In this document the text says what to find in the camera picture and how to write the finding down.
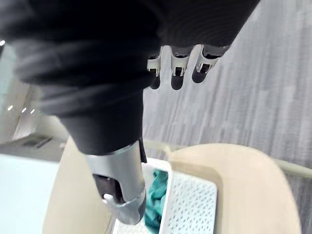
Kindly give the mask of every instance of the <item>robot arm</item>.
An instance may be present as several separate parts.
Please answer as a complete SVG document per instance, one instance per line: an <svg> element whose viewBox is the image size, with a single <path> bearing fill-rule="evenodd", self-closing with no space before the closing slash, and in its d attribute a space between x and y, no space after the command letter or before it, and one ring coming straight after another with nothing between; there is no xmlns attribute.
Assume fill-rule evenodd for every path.
<svg viewBox="0 0 312 234"><path fill-rule="evenodd" d="M2 0L0 37L15 48L16 76L39 86L87 156L99 194L119 220L144 214L143 89L159 86L161 45L172 46L172 87L183 83L196 44L201 82L258 0Z"/></svg>

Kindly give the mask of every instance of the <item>gray carpet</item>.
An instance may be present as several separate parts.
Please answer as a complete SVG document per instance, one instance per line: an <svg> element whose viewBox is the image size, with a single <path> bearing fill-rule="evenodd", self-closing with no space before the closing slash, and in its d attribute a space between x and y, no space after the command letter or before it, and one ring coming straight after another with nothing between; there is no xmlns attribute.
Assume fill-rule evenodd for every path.
<svg viewBox="0 0 312 234"><path fill-rule="evenodd" d="M262 0L202 84L191 79L197 53L175 91L163 50L161 86L144 94L144 138L241 144L312 168L312 1ZM288 179L310 234L312 180Z"/></svg>

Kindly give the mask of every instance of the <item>teal towel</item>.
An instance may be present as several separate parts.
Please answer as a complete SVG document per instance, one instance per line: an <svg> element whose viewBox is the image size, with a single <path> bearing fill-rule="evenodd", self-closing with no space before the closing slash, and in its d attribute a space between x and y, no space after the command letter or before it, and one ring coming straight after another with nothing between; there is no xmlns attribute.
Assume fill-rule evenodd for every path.
<svg viewBox="0 0 312 234"><path fill-rule="evenodd" d="M144 220L151 233L158 234L167 192L168 173L156 170L153 177L154 181L146 197Z"/></svg>

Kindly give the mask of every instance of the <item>black fabric sleeve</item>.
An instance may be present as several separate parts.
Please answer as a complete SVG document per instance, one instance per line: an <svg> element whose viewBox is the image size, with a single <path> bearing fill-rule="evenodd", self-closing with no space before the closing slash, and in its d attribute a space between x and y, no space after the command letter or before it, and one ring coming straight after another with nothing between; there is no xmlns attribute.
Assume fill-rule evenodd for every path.
<svg viewBox="0 0 312 234"><path fill-rule="evenodd" d="M16 76L39 86L85 154L142 135L149 56L162 44L230 45L258 0L1 0L0 37L15 48Z"/></svg>

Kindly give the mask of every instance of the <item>black fingertip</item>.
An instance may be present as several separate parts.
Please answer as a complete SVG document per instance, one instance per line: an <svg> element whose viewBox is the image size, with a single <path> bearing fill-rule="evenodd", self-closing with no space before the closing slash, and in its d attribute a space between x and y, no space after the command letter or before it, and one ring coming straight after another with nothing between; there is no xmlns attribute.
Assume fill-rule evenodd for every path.
<svg viewBox="0 0 312 234"><path fill-rule="evenodd" d="M155 77L152 84L150 85L152 89L158 89L160 87L160 76Z"/></svg>
<svg viewBox="0 0 312 234"><path fill-rule="evenodd" d="M207 74L205 73L197 72L196 67L195 67L193 70L193 74L192 74L192 80L194 81L194 83L199 84L204 81L206 75Z"/></svg>
<svg viewBox="0 0 312 234"><path fill-rule="evenodd" d="M183 78L181 76L171 76L171 87L174 90L179 90L183 85Z"/></svg>

